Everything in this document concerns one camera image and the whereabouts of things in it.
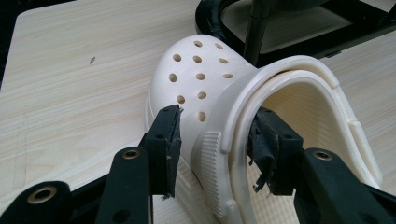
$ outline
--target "white plastic shoe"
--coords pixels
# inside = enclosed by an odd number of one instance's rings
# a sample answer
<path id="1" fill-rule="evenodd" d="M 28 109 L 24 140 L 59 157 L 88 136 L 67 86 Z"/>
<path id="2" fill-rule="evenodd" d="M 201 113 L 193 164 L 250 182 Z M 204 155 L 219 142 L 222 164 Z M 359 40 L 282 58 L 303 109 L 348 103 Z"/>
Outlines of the white plastic shoe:
<path id="1" fill-rule="evenodd" d="M 255 193 L 247 140 L 261 106 L 304 139 L 304 148 L 338 154 L 363 183 L 381 174 L 334 74 L 320 61 L 290 57 L 257 69 L 218 39 L 194 35 L 165 52 L 152 79 L 146 128 L 158 111 L 180 104 L 177 197 L 196 223 L 296 223 L 292 197 Z"/>

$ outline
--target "metal screw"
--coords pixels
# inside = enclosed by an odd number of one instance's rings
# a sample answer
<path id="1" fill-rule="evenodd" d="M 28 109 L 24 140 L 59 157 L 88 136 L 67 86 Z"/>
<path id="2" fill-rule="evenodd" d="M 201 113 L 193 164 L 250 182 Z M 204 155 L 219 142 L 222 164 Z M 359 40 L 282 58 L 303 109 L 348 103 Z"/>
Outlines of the metal screw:
<path id="1" fill-rule="evenodd" d="M 36 190 L 27 198 L 27 202 L 31 204 L 44 203 L 55 196 L 57 189 L 53 186 L 46 186 Z"/>

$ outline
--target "wooden table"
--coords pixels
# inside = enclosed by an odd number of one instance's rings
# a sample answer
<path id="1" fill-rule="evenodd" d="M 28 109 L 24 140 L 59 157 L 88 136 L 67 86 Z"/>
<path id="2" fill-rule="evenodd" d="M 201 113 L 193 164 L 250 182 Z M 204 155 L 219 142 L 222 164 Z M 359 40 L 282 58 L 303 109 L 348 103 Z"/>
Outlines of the wooden table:
<path id="1" fill-rule="evenodd" d="M 372 1 L 389 10 L 393 0 Z M 161 55 L 194 35 L 198 0 L 79 0 L 19 16 L 0 92 L 0 213 L 24 189 L 62 180 L 76 189 L 136 146 Z M 238 29 L 231 20 L 229 24 Z M 396 33 L 323 59 L 337 75 L 396 194 Z M 191 223 L 156 198 L 160 223 Z"/>

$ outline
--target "black metal bracket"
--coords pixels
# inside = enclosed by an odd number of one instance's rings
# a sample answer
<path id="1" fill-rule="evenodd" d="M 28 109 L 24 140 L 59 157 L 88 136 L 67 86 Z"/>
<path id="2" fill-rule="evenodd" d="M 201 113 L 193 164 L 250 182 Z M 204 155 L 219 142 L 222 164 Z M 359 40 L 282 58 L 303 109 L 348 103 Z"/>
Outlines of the black metal bracket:
<path id="1" fill-rule="evenodd" d="M 153 223 L 151 196 L 175 197 L 180 113 L 178 105 L 162 109 L 139 147 L 116 153 L 108 175 L 72 192 L 60 181 L 25 190 L 0 224 Z"/>
<path id="2" fill-rule="evenodd" d="M 300 223 L 396 223 L 396 197 L 363 185 L 335 153 L 302 145 L 275 112 L 259 110 L 248 144 L 262 172 L 258 183 L 262 188 L 264 181 L 274 195 L 295 190 Z"/>
<path id="3" fill-rule="evenodd" d="M 269 16 L 270 8 L 267 5 L 269 2 L 278 1 L 253 1 L 245 43 L 221 21 L 224 8 L 237 1 L 202 0 L 195 11 L 196 30 L 199 34 L 212 35 L 223 41 L 257 67 L 293 55 L 309 55 L 318 59 L 332 57 L 343 49 L 396 30 L 396 4 L 390 12 L 386 12 L 358 0 L 330 0 L 321 6 L 351 21 L 352 24 L 283 49 L 260 54 L 265 24 Z"/>

